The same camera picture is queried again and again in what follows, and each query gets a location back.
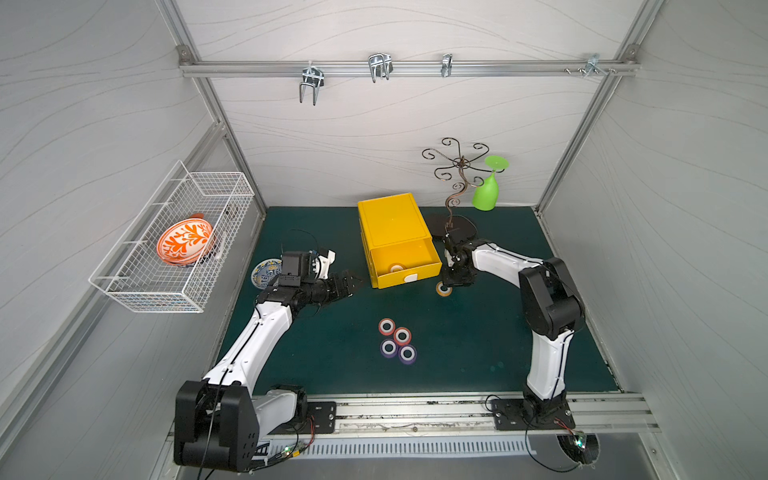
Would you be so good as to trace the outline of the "red tape roll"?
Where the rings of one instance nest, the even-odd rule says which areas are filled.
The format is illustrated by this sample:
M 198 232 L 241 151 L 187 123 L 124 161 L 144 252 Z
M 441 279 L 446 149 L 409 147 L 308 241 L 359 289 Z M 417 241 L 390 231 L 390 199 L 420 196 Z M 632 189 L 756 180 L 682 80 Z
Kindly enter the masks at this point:
M 396 324 L 391 318 L 383 318 L 378 323 L 378 331 L 384 336 L 390 336 L 396 330 Z
M 406 327 L 398 327 L 393 333 L 393 340 L 398 346 L 408 345 L 412 340 L 412 333 Z

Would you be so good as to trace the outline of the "yellow plastic drawer cabinet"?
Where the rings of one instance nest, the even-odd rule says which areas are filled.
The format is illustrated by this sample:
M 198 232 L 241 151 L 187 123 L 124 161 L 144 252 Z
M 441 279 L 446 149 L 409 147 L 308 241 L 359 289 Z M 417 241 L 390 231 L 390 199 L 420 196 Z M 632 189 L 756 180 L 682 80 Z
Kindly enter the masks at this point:
M 364 200 L 357 207 L 373 288 L 386 289 L 439 275 L 442 262 L 411 193 Z M 393 264 L 404 269 L 391 273 Z

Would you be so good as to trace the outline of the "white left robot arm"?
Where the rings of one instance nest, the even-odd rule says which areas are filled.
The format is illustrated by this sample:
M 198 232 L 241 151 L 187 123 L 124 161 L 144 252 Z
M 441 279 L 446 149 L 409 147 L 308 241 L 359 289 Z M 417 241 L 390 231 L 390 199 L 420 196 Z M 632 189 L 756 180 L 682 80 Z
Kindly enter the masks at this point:
M 185 382 L 176 394 L 174 463 L 249 470 L 265 435 L 306 415 L 298 387 L 276 387 L 253 397 L 274 348 L 304 307 L 348 298 L 362 283 L 348 270 L 317 279 L 275 277 L 257 297 L 249 323 L 227 353 L 202 379 Z

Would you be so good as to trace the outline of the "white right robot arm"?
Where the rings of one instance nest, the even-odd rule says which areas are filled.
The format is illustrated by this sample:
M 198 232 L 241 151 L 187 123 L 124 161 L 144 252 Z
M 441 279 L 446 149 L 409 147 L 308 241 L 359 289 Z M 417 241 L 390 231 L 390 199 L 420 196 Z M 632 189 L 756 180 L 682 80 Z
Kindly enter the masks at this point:
M 554 414 L 566 403 L 569 348 L 584 325 L 584 306 L 567 265 L 557 257 L 527 257 L 475 237 L 445 235 L 442 243 L 447 264 L 441 270 L 439 293 L 473 284 L 479 272 L 519 289 L 533 338 L 522 415 L 532 422 Z

